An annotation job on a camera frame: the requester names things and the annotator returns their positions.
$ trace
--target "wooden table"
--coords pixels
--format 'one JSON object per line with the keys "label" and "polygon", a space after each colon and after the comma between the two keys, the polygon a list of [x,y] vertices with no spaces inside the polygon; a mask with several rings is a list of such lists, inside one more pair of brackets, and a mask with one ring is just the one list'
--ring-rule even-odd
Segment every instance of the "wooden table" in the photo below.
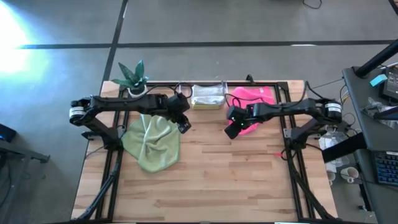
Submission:
{"label": "wooden table", "polygon": [[[303,81],[287,82],[292,101],[299,100]],[[118,85],[104,82],[101,96],[117,97],[118,90]],[[151,93],[171,95],[172,91],[156,88]],[[274,155],[284,148],[278,118],[260,124],[255,132],[230,140],[224,133],[226,107],[213,111],[189,110],[185,115],[192,128],[181,135],[180,160],[168,169],[156,174],[145,173],[135,158],[124,153],[114,222],[297,220],[287,163]],[[97,116],[108,126],[112,125],[113,117],[114,112]],[[130,112],[129,123],[137,118],[136,112]],[[301,126],[310,117],[299,115],[295,119],[297,126]],[[90,142],[87,153],[100,146],[100,140]],[[105,157],[106,151],[102,149],[86,159],[73,218],[81,215],[98,193]],[[337,217],[321,152],[308,147],[303,157],[312,192],[327,211]],[[104,216],[109,194],[110,190],[104,203]],[[302,192],[300,198],[306,210]]]}

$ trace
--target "concrete floor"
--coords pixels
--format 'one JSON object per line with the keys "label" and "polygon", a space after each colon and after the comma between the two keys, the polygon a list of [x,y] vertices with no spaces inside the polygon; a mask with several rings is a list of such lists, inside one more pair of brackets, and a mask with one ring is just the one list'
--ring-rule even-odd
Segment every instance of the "concrete floor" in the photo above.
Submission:
{"label": "concrete floor", "polygon": [[[0,29],[5,31],[0,36],[0,123],[17,130],[16,144],[51,155],[48,164],[31,163],[9,223],[70,218],[87,141],[80,136],[84,129],[68,122],[69,104],[98,94],[110,50],[59,48],[110,44],[121,6],[122,0],[0,1]],[[342,42],[313,47],[117,49],[108,75],[121,77],[117,62],[132,67],[144,59],[151,80],[242,80],[250,73],[258,80],[304,79],[317,86],[341,78],[343,68],[361,65],[385,47],[343,41],[395,39],[396,20],[387,0],[324,0],[319,10],[297,0],[128,0],[119,43]],[[58,49],[3,49],[19,44],[56,44]],[[336,98],[341,86],[342,81],[317,91]],[[350,102],[345,112],[353,112]],[[356,208],[362,204],[357,185],[338,178],[332,191],[340,218],[376,222],[374,215]]]}

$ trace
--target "keyboard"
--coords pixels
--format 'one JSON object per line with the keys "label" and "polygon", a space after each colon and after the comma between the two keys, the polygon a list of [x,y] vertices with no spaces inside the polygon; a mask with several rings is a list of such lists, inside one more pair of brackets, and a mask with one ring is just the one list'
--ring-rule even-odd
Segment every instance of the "keyboard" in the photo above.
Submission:
{"label": "keyboard", "polygon": [[398,186],[398,155],[374,152],[374,159],[376,161],[377,181],[380,184]]}

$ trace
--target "green cloth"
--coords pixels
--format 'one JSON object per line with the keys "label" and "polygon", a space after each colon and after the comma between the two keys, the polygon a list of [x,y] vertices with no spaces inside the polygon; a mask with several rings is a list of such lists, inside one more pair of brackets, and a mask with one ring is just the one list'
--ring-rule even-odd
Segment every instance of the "green cloth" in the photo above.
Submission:
{"label": "green cloth", "polygon": [[180,132],[175,123],[161,116],[141,115],[122,137],[124,149],[147,172],[175,164],[180,156]]}

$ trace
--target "pink cloth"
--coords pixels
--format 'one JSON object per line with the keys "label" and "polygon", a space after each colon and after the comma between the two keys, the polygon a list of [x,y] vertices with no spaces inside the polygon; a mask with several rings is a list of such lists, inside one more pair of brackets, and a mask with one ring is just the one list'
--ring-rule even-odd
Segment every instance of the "pink cloth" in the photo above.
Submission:
{"label": "pink cloth", "polygon": [[[271,89],[268,86],[260,87],[260,88],[255,88],[255,89],[245,89],[243,87],[236,87],[234,91],[232,92],[232,95],[237,96],[242,99],[255,99],[255,98],[262,98],[264,102],[269,103],[269,104],[274,104],[274,97],[272,96]],[[257,100],[240,100],[241,102],[241,107],[246,108],[247,105],[253,104],[253,103],[262,103],[261,99]],[[230,105],[233,105],[232,102],[234,102],[236,105],[234,106],[239,106],[237,100],[233,101],[233,96],[230,96],[228,103]],[[239,134],[247,134],[250,133],[257,128],[257,124],[253,124],[252,126],[248,127],[245,130],[242,130]]]}

